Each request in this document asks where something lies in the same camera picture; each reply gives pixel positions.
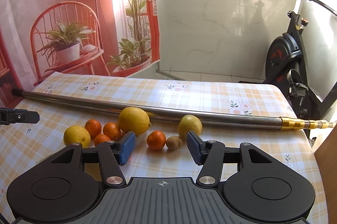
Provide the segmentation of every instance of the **stationary bike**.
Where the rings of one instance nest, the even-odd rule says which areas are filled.
[[[309,1],[316,2],[337,16],[337,12],[323,2],[319,0]],[[319,106],[323,102],[320,101],[318,96],[308,86],[307,68],[301,36],[309,22],[305,18],[300,18],[300,15],[294,11],[289,11],[288,17],[290,18],[290,23],[287,32],[275,38],[269,47],[266,59],[266,80],[263,84],[277,86],[288,100],[298,118],[320,119],[323,118],[321,116],[323,113],[318,111]]]

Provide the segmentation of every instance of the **lemon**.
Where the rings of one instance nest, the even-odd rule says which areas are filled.
[[[195,133],[200,136],[203,125],[201,121],[193,115],[184,116],[178,125],[178,134],[181,139],[185,140],[188,131],[195,131]]]
[[[83,148],[89,148],[90,134],[84,127],[73,125],[65,130],[63,142],[66,146],[74,142],[79,142],[82,144]]]
[[[127,107],[119,114],[118,125],[123,132],[133,131],[138,136],[145,133],[151,123],[145,111],[137,107]]]

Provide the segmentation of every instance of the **gray ribbed plate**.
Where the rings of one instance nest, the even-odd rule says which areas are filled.
[[[17,224],[27,224],[19,220]],[[251,224],[234,214],[218,192],[197,187],[191,178],[133,178],[106,191],[88,214],[70,224]]]

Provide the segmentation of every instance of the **white flower pot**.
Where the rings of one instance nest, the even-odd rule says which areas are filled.
[[[56,56],[62,64],[75,61],[80,58],[80,44],[77,43],[67,49],[58,51],[56,52]]]

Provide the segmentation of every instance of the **crosshair symbol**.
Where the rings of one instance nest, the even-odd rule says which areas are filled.
[[[164,186],[166,186],[169,183],[167,183],[166,181],[163,180],[163,181],[161,181],[161,182],[159,182],[157,184],[159,184],[160,186],[164,187]]]

